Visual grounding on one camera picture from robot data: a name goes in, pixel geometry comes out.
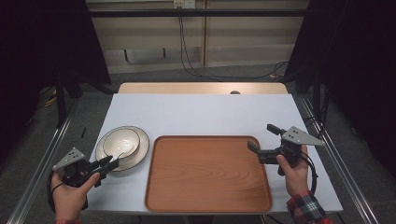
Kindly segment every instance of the plaid sleeve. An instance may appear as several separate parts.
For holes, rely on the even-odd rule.
[[[297,224],[332,223],[332,221],[326,217],[326,213],[318,203],[317,198],[315,198],[314,194],[309,190],[294,195],[288,200],[287,206],[294,222]]]

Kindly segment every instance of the white table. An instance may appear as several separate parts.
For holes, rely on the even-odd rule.
[[[296,126],[306,131],[289,94],[115,94],[98,141],[114,128],[132,125],[148,134],[150,147],[146,158],[136,167],[109,174],[101,187],[89,192],[88,211],[153,214],[144,201],[152,145],[159,136],[251,135],[262,148],[274,149],[279,147],[280,138],[266,131],[267,123],[286,130]],[[316,196],[320,204],[327,212],[341,211],[343,208],[316,149],[308,147],[308,151],[319,176]],[[277,174],[277,165],[266,165],[266,171],[273,196],[269,212],[285,212],[290,196],[284,177]]]

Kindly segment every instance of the wooden tray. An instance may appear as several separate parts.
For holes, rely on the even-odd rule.
[[[251,136],[162,136],[153,148],[146,207],[152,212],[264,213],[272,206]]]

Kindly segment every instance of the cable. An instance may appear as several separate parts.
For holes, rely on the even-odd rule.
[[[190,57],[189,57],[189,54],[188,54],[188,52],[187,52],[186,40],[185,40],[185,37],[184,37],[184,24],[183,24],[183,19],[182,19],[181,17],[178,17],[178,23],[179,23],[179,32],[180,32],[180,58],[181,58],[181,63],[182,63],[182,65],[183,65],[184,70],[186,70],[186,72],[189,73],[189,74],[192,75],[192,76],[195,76],[195,77],[205,77],[205,78],[209,78],[209,79],[211,79],[211,80],[217,81],[217,82],[222,82],[221,80],[218,80],[217,78],[257,79],[257,78],[262,78],[262,77],[271,76],[273,73],[276,73],[276,71],[277,71],[278,69],[280,69],[280,68],[283,66],[283,64],[288,63],[288,62],[276,63],[276,64],[274,65],[274,70],[273,70],[273,71],[271,71],[271,72],[268,73],[268,74],[264,74],[264,75],[262,75],[262,76],[257,76],[257,77],[231,77],[231,76],[215,76],[215,75],[203,76],[203,75],[201,75],[199,72],[197,72],[197,71],[193,68],[193,66],[192,66],[192,64],[191,64]],[[184,64],[184,60],[183,60],[183,50],[184,50],[184,52],[185,52],[185,54],[186,54],[186,57],[187,57],[187,61],[188,61],[188,63],[189,63],[189,66],[190,66],[190,68],[192,69],[192,71],[193,71],[194,73],[190,72],[190,71],[188,70],[188,68],[186,67],[186,65]]]
[[[311,158],[302,152],[302,154],[304,154],[308,159],[304,158],[303,156],[301,157],[301,159],[303,161],[305,161],[309,167],[311,168],[312,171],[312,185],[311,185],[311,192],[312,194],[315,194],[315,191],[317,190],[317,183],[318,183],[318,175],[317,175],[317,170],[315,169],[315,165],[312,162]]]
[[[269,77],[269,76],[271,76],[271,75],[272,75],[277,69],[279,69],[280,67],[275,68],[273,71],[271,71],[271,72],[269,72],[269,73],[267,73],[267,74],[264,74],[264,75],[262,75],[262,76],[257,76],[257,77],[228,77],[228,76],[207,76],[207,77],[228,77],[228,78],[240,78],[240,79],[258,79],[258,78],[262,78],[262,77]]]
[[[340,218],[341,223],[346,224],[343,217],[341,217],[341,214],[339,212],[336,213],[338,218]]]
[[[186,72],[189,73],[189,74],[192,75],[192,76],[195,76],[195,77],[205,77],[205,78],[208,78],[208,79],[211,79],[211,80],[220,82],[220,80],[217,80],[217,79],[215,79],[215,78],[213,78],[213,77],[202,76],[201,74],[199,74],[199,73],[192,67],[191,62],[190,62],[189,54],[187,53],[186,40],[185,40],[185,38],[184,38],[184,25],[183,25],[183,19],[182,19],[181,17],[178,17],[178,24],[179,24],[179,31],[180,31],[180,59],[181,59],[181,64],[182,64],[183,67],[184,67],[184,70],[186,70]],[[192,72],[190,72],[190,71],[187,69],[186,65],[184,64],[184,60],[183,60],[183,49],[184,49],[184,51],[186,52],[186,57],[187,57],[187,60],[188,60],[188,62],[189,62],[190,68],[192,69],[192,71],[195,72],[195,74],[192,73]]]
[[[324,130],[324,125],[326,123],[326,118],[327,118],[327,111],[329,108],[329,100],[330,100],[330,96],[329,96],[329,90],[326,87],[326,91],[325,91],[325,95],[324,95],[324,103],[322,108],[320,109],[320,116],[323,116],[321,125],[320,125],[320,130],[318,132],[318,137],[321,136],[321,134],[323,133]]]
[[[266,215],[267,217],[271,218],[274,222],[278,223],[278,224],[283,224],[282,222],[278,221],[276,218],[274,218],[271,215]]]

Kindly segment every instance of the hand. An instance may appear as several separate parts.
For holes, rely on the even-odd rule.
[[[301,150],[308,154],[305,145],[301,146]],[[299,159],[293,167],[290,167],[284,156],[277,155],[276,160],[285,173],[286,190],[291,197],[308,190],[308,164],[305,161]]]
[[[84,206],[88,191],[99,180],[100,175],[92,175],[81,187],[74,188],[62,184],[53,191],[53,201],[55,203],[56,220],[77,220]],[[61,184],[62,177],[54,172],[51,179],[51,189]]]

